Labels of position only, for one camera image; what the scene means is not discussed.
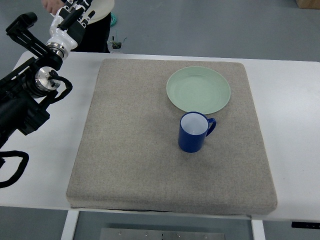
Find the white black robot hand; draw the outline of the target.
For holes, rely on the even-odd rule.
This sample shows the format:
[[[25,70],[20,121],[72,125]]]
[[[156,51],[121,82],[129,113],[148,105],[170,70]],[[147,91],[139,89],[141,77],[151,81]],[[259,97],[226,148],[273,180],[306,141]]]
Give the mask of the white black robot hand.
[[[47,46],[61,52],[70,52],[82,41],[85,29],[94,11],[87,13],[91,7],[91,0],[66,0],[53,18],[49,33],[50,39]]]

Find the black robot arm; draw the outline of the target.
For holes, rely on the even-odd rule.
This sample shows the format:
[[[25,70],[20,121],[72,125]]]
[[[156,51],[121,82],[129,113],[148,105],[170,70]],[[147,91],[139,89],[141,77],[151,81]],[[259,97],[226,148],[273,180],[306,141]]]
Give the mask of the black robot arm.
[[[19,130],[25,136],[36,131],[49,118],[49,105],[65,98],[73,89],[59,76],[63,59],[30,31],[38,20],[34,12],[18,16],[7,28],[7,35],[33,53],[33,57],[0,81],[0,144]]]

